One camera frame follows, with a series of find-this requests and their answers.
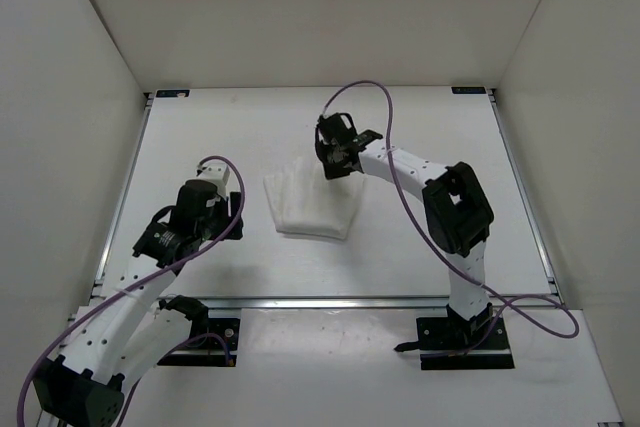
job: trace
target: metal frame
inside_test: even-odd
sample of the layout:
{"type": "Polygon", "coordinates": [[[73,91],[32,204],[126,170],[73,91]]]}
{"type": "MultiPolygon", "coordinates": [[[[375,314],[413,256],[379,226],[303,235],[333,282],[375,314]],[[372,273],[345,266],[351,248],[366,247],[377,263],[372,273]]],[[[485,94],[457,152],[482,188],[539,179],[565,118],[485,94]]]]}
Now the metal frame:
{"type": "Polygon", "coordinates": [[[487,95],[489,97],[489,102],[491,102],[493,115],[496,118],[496,122],[498,123],[498,130],[500,131],[500,137],[502,137],[504,148],[507,151],[507,157],[509,158],[509,163],[511,164],[511,170],[513,171],[513,175],[516,179],[516,184],[518,185],[518,190],[520,191],[520,198],[522,199],[524,210],[527,213],[527,219],[529,220],[531,233],[533,234],[533,238],[538,248],[538,254],[540,255],[542,266],[544,267],[544,271],[547,274],[547,279],[549,280],[549,284],[551,284],[552,292],[556,293],[558,297],[562,300],[562,295],[560,293],[558,284],[556,282],[556,275],[553,271],[553,264],[551,262],[551,257],[549,256],[547,246],[544,243],[544,239],[542,238],[542,233],[540,232],[538,221],[536,220],[535,214],[533,213],[533,208],[531,207],[531,202],[529,201],[527,189],[524,186],[524,181],[522,180],[522,175],[520,174],[520,169],[518,168],[518,163],[516,162],[515,156],[513,154],[513,150],[511,149],[511,145],[509,144],[509,141],[505,135],[504,123],[502,121],[502,118],[500,116],[500,111],[498,109],[495,90],[489,89],[487,95]]]}
{"type": "MultiPolygon", "coordinates": [[[[513,155],[513,151],[504,134],[504,125],[500,117],[500,113],[498,110],[495,93],[493,89],[487,89],[487,97],[489,99],[494,117],[498,124],[500,136],[502,137],[502,141],[503,141],[505,150],[507,152],[507,157],[509,159],[509,163],[511,164],[511,169],[513,171],[513,175],[515,177],[516,184],[520,192],[520,198],[522,199],[525,212],[527,214],[527,219],[529,220],[529,226],[531,227],[531,232],[533,234],[536,246],[538,248],[538,254],[540,255],[542,266],[544,268],[544,271],[547,275],[547,279],[551,287],[550,295],[556,295],[560,300],[562,300],[562,297],[557,289],[556,276],[553,271],[551,259],[549,257],[545,243],[542,239],[540,228],[538,227],[538,223],[533,213],[533,209],[529,202],[529,197],[527,195],[527,191],[524,186],[522,177],[520,175],[518,165],[513,155]]],[[[138,135],[136,150],[132,156],[129,172],[122,186],[120,198],[118,200],[116,210],[115,210],[113,219],[111,221],[111,226],[109,228],[109,234],[107,236],[107,240],[105,242],[105,245],[102,251],[100,264],[98,266],[98,271],[95,277],[96,282],[94,284],[92,298],[100,297],[100,291],[102,290],[101,289],[102,278],[104,276],[106,264],[109,260],[109,255],[111,253],[111,248],[113,245],[115,233],[118,229],[118,224],[120,221],[120,217],[122,215],[122,211],[124,209],[124,203],[126,201],[127,193],[129,190],[129,185],[133,177],[133,172],[135,170],[136,163],[138,160],[138,154],[140,152],[142,141],[144,139],[144,133],[149,120],[149,115],[151,113],[153,99],[154,99],[154,95],[150,94],[145,107],[144,120],[143,120],[142,127],[140,129],[140,133],[138,135]]],[[[432,297],[432,296],[277,297],[277,298],[276,297],[216,297],[216,298],[201,297],[199,298],[199,300],[201,300],[203,303],[205,303],[205,305],[209,306],[210,308],[231,309],[231,310],[237,310],[237,309],[243,309],[243,308],[255,308],[255,309],[348,309],[348,308],[423,309],[423,308],[427,308],[429,309],[429,308],[444,308],[445,305],[447,304],[448,296],[438,296],[438,297],[432,297]]],[[[544,307],[548,305],[549,304],[546,302],[542,302],[542,301],[536,302],[533,300],[522,304],[523,307],[544,307]]]]}
{"type": "Polygon", "coordinates": [[[111,225],[109,226],[109,232],[107,233],[107,238],[102,248],[102,255],[100,256],[100,263],[98,264],[98,270],[96,272],[95,280],[102,279],[102,277],[104,276],[104,269],[106,268],[107,262],[109,261],[109,255],[111,254],[111,248],[113,246],[113,239],[116,235],[116,231],[118,230],[118,224],[120,223],[120,217],[122,216],[124,202],[127,199],[127,193],[129,192],[129,185],[131,185],[131,178],[133,177],[133,172],[136,169],[136,163],[138,162],[138,154],[140,153],[140,148],[142,147],[142,139],[144,138],[144,132],[147,128],[147,123],[149,122],[149,115],[151,114],[151,105],[153,104],[153,97],[154,97],[154,94],[149,94],[149,97],[147,98],[147,103],[145,104],[144,114],[142,118],[142,125],[140,126],[140,131],[138,132],[138,138],[136,141],[136,150],[131,156],[129,169],[127,171],[127,177],[125,178],[125,181],[122,184],[122,188],[120,189],[120,195],[118,196],[116,210],[114,211],[113,217],[111,218],[111,225]]]}

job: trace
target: black bracket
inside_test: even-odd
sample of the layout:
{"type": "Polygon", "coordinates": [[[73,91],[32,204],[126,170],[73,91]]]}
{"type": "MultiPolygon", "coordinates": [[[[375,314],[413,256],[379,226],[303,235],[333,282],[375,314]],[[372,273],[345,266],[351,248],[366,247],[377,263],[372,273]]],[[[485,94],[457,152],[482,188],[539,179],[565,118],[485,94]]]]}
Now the black bracket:
{"type": "Polygon", "coordinates": [[[421,370],[486,370],[513,369],[515,364],[503,319],[498,319],[487,339],[465,355],[435,356],[443,352],[461,351],[477,343],[484,330],[467,343],[456,335],[447,317],[420,317],[416,320],[421,370]]]}
{"type": "Polygon", "coordinates": [[[38,366],[33,385],[42,409],[77,427],[112,425],[124,404],[120,380],[101,384],[91,380],[90,370],[78,374],[65,367],[64,359],[44,359],[38,366]]]}
{"type": "Polygon", "coordinates": [[[493,210],[468,164],[458,162],[429,180],[422,189],[422,200],[429,234],[445,252],[466,257],[489,237],[493,210]]]}
{"type": "Polygon", "coordinates": [[[187,320],[190,320],[194,324],[206,322],[207,315],[209,313],[207,306],[198,299],[185,297],[184,295],[176,295],[169,302],[161,299],[158,304],[160,305],[160,309],[180,312],[187,320]]]}
{"type": "Polygon", "coordinates": [[[169,90],[157,90],[156,97],[189,97],[189,89],[169,89],[169,90]]]}

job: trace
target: white wall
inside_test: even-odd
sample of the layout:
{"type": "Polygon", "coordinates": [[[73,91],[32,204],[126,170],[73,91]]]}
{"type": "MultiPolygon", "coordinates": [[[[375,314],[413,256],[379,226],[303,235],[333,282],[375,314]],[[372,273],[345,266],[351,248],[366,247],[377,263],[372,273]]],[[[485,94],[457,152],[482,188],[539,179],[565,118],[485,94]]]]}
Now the white wall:
{"type": "Polygon", "coordinates": [[[144,89],[495,86],[539,0],[94,0],[144,89]]]}
{"type": "Polygon", "coordinates": [[[88,0],[0,0],[1,425],[87,299],[143,106],[88,0]]]}
{"type": "Polygon", "coordinates": [[[640,425],[640,0],[543,0],[499,88],[544,236],[640,425]]]}

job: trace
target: white table surface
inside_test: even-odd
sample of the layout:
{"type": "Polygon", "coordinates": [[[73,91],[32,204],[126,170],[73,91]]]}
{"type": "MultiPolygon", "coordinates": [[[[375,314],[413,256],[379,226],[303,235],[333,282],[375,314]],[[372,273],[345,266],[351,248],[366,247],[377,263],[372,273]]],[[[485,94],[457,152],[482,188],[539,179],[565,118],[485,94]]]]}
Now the white table surface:
{"type": "MultiPolygon", "coordinates": [[[[415,311],[242,312],[235,368],[156,367],[126,426],[597,427],[620,416],[581,312],[573,340],[506,313],[516,368],[420,370],[415,311]]],[[[534,314],[570,329],[559,311],[534,314]]]]}
{"type": "MultiPolygon", "coordinates": [[[[113,286],[151,216],[172,204],[196,163],[220,154],[247,186],[244,238],[189,264],[167,293],[211,296],[446,296],[445,268],[413,230],[394,187],[367,178],[345,242],[278,234],[264,193],[265,174],[298,155],[314,155],[314,126],[334,88],[191,90],[153,102],[137,165],[106,268],[113,286]]],[[[486,95],[448,87],[397,87],[394,144],[428,160],[469,163],[495,212],[486,253],[487,283],[505,294],[548,293],[526,212],[486,95]]],[[[374,88],[348,91],[333,109],[359,130],[384,132],[386,102],[374,88]]],[[[419,219],[422,205],[409,199],[419,219]]]]}

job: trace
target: white enclosure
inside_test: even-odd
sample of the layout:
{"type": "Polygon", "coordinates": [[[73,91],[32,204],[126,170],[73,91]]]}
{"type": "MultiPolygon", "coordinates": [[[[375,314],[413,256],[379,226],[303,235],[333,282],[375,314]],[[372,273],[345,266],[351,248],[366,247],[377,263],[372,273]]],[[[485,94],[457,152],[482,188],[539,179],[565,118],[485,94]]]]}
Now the white enclosure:
{"type": "MultiPolygon", "coordinates": [[[[428,251],[392,185],[367,178],[346,241],[278,234],[262,180],[299,155],[315,159],[314,128],[333,88],[192,90],[156,98],[109,255],[115,286],[149,219],[174,203],[200,158],[220,153],[238,166],[249,192],[245,237],[193,262],[168,293],[197,297],[446,296],[447,270],[428,251]]],[[[505,294],[549,293],[529,220],[486,94],[447,87],[398,87],[394,143],[433,162],[474,167],[492,202],[487,282],[505,294]]],[[[387,104],[376,88],[345,92],[333,104],[359,129],[384,132],[387,104]]],[[[424,223],[424,208],[411,199],[424,223]]]]}
{"type": "Polygon", "coordinates": [[[0,0],[2,425],[88,298],[143,107],[88,0],[0,0]]]}
{"type": "MultiPolygon", "coordinates": [[[[238,365],[154,369],[126,425],[640,426],[639,31],[638,0],[0,0],[0,424],[151,214],[221,154],[246,177],[245,238],[167,293],[242,317],[238,365]],[[344,243],[274,231],[262,177],[313,155],[324,101],[360,78],[392,87],[394,142],[478,173],[487,283],[557,298],[557,274],[577,339],[508,313],[516,369],[420,372],[391,348],[426,304],[442,314],[448,279],[392,186],[368,179],[344,243]],[[497,106],[451,85],[497,87],[497,106]],[[143,91],[178,87],[145,110],[143,91]]],[[[384,130],[375,89],[336,110],[384,130]]],[[[30,395],[27,425],[58,425],[39,413],[30,395]]]]}
{"type": "Polygon", "coordinates": [[[495,87],[539,0],[94,0],[143,89],[495,87]]]}

